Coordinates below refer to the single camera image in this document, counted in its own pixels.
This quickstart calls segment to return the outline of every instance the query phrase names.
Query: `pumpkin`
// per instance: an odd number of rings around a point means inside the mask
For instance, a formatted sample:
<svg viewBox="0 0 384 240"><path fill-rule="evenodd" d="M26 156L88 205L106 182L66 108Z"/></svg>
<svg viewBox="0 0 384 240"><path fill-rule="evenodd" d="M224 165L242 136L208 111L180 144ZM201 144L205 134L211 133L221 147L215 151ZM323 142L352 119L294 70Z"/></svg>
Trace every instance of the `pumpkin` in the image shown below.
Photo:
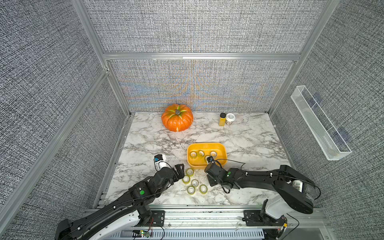
<svg viewBox="0 0 384 240"><path fill-rule="evenodd" d="M172 104L161 115L164 127L172 132L184 131L192 125L193 114L184 104Z"/></svg>

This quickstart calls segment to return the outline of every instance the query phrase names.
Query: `marble tabletop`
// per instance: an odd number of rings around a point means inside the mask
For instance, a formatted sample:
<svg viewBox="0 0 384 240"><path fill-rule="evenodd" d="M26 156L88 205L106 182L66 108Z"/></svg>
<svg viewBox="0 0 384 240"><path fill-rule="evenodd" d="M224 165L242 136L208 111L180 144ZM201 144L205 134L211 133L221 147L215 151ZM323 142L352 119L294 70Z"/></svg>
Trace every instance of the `marble tabletop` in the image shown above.
<svg viewBox="0 0 384 240"><path fill-rule="evenodd" d="M220 113L194 113L192 126L183 132L170 132L161 122L162 113L135 113L131 129L124 144L113 179L109 185L105 204L116 200L133 184L155 174L153 158L166 156L171 166L187 163L187 148L195 142L219 142L227 150L228 159L245 162L243 169L273 170L281 164L289 165L274 127L265 113L234 113L232 125L218 125ZM225 169L241 164L227 162ZM261 205L277 193L270 190L244 188L224 193L221 186L209 186L204 170L195 170L191 179L197 179L208 187L203 195L187 194L187 186L181 180L164 191L153 204L174 205Z"/></svg>

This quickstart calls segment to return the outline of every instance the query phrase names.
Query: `aluminum frame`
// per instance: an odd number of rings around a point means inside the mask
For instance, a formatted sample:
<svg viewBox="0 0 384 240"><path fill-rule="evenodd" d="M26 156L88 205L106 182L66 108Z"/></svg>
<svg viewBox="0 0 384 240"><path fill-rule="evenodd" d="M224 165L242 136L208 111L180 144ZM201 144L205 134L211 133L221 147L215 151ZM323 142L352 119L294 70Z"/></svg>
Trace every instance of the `aluminum frame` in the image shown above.
<svg viewBox="0 0 384 240"><path fill-rule="evenodd" d="M242 221L244 210L260 210L257 205L149 205L152 210L164 210L164 228L172 229L274 229L276 226L247 227ZM98 209L87 209L83 217L96 212ZM290 212L292 217L299 220L297 228L319 228L324 239L335 239L333 229L324 212L314 208L313 213L302 214ZM297 221L286 216L290 230L297 226ZM140 230L140 227L129 229Z"/></svg>
<svg viewBox="0 0 384 240"><path fill-rule="evenodd" d="M300 60L295 62L289 71L287 77L285 78L283 84L280 86L279 90L277 91L271 106L268 109L268 113L270 116L273 116L275 113L278 105L280 104L281 100L287 93L289 87L291 86L291 83L295 79L297 73L299 72L301 66L304 64L305 59L311 52L311 49L313 48L316 40L319 38L321 32L323 31L325 25L327 24L329 18L331 17L333 11L335 8L339 5L340 0L328 0L325 4L323 10L321 11L319 18L317 19L315 25L313 26L313 29L311 33L309 34L303 49L301 50L301 57Z"/></svg>
<svg viewBox="0 0 384 240"><path fill-rule="evenodd" d="M106 78L107 69L103 69L0 209L0 238Z"/></svg>
<svg viewBox="0 0 384 240"><path fill-rule="evenodd" d="M97 58L100 61L100 64L104 67L107 68L110 72L110 76L108 78L109 84L111 85L111 88L113 92L115 93L116 99L118 100L121 109L124 111L125 115L128 116L130 114L129 106L127 101L125 101L124 95L121 91L121 88L119 86L119 83L115 77L115 74L113 73L113 70L111 66L108 64L108 62L103 58L103 46L101 45L100 39L96 34L96 31L93 27L93 24L91 22L91 19L88 15L88 12L84 6L84 3L82 0L71 0L72 5L75 8L81 24L84 27L84 30L86 34L88 35L89 41L91 42L93 49L97 55Z"/></svg>
<svg viewBox="0 0 384 240"><path fill-rule="evenodd" d="M293 60L300 53L104 53L104 60Z"/></svg>
<svg viewBox="0 0 384 240"><path fill-rule="evenodd" d="M101 195L103 194L103 192L108 191L109 184L111 183L111 180L112 180L113 174L115 172L117 163L119 162L119 158L120 158L122 149L124 147L124 143L127 139L128 132L131 128L134 116L135 116L134 113L131 115L128 115L124 121L124 125L121 129L119 139L116 142L115 149L113 150L113 154L111 156L111 159L109 160L109 165L105 171L103 181L101 182L99 191L98 191L96 198L95 198L95 201L93 203L94 208L97 208L97 206L99 205L99 201L100 201L100 198L101 198Z"/></svg>

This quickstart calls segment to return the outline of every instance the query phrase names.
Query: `textured gray panel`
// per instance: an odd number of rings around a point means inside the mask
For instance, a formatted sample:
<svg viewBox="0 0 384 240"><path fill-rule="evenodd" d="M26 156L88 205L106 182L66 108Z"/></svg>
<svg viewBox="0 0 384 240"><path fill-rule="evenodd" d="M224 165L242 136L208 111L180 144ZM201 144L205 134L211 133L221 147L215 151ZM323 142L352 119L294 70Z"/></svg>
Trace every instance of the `textured gray panel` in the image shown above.
<svg viewBox="0 0 384 240"><path fill-rule="evenodd" d="M321 188L316 201L338 239L382 239L384 4L342 0L272 119L295 166ZM353 151L327 161L295 104L306 85Z"/></svg>
<svg viewBox="0 0 384 240"><path fill-rule="evenodd" d="M84 0L106 52L300 52L326 0Z"/></svg>
<svg viewBox="0 0 384 240"><path fill-rule="evenodd" d="M267 111L291 61L113 60L133 112L161 112L173 103L192 111Z"/></svg>
<svg viewBox="0 0 384 240"><path fill-rule="evenodd" d="M124 120L106 80L2 240L51 240L58 222L81 218L93 205Z"/></svg>
<svg viewBox="0 0 384 240"><path fill-rule="evenodd" d="M2 1L0 207L101 71L70 0Z"/></svg>

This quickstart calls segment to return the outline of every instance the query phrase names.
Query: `yellow plastic container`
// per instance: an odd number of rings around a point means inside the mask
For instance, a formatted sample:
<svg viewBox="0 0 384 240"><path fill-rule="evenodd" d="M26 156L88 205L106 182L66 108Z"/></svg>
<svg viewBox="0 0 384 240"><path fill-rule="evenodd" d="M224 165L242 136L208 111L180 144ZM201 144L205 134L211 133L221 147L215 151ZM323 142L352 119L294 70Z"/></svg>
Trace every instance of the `yellow plastic container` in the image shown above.
<svg viewBox="0 0 384 240"><path fill-rule="evenodd" d="M204 156L200 156L199 154L197 157L192 158L190 156L190 152L195 151L203 151L204 155L209 155L212 151L216 152L217 156L214 157L214 159L227 159L227 151L225 150L225 147L218 142L202 142L202 143L193 143L189 145L187 149L187 160L188 164L193 169L205 169L205 167L208 165L207 161L205 160ZM227 161L226 160L219 160L219 163L221 163L222 166L224 166Z"/></svg>

